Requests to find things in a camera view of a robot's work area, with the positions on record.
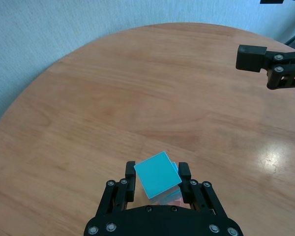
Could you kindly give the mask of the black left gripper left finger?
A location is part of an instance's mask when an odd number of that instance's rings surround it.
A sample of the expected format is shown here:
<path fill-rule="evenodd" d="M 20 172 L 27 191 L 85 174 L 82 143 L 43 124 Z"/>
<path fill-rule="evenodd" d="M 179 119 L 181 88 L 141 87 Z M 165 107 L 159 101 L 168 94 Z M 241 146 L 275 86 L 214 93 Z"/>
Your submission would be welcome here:
<path fill-rule="evenodd" d="M 118 182 L 108 180 L 99 203 L 96 217 L 126 210 L 129 202 L 134 202 L 136 171 L 135 161 L 128 161 L 125 167 L 125 177 Z"/>

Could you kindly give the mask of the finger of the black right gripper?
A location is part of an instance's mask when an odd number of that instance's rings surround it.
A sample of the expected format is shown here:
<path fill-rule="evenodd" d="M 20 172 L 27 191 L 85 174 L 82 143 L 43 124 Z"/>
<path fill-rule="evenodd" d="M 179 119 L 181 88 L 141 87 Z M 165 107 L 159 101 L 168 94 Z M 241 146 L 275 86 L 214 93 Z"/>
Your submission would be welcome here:
<path fill-rule="evenodd" d="M 267 74 L 267 88 L 295 88 L 295 52 L 268 51 L 267 47 L 239 45 L 236 69 Z"/>
<path fill-rule="evenodd" d="M 260 0 L 260 4 L 283 4 L 284 1 L 286 0 Z"/>

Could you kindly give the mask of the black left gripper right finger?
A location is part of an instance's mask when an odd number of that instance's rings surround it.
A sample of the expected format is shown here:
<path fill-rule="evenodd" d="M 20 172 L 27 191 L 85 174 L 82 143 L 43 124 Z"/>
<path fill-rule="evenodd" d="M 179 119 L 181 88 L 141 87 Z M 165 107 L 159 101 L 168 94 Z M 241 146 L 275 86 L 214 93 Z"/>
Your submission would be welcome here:
<path fill-rule="evenodd" d="M 193 179 L 186 162 L 179 162 L 178 175 L 183 202 L 189 204 L 192 210 L 218 217 L 227 217 L 213 187 L 209 181 L 198 182 Z"/>

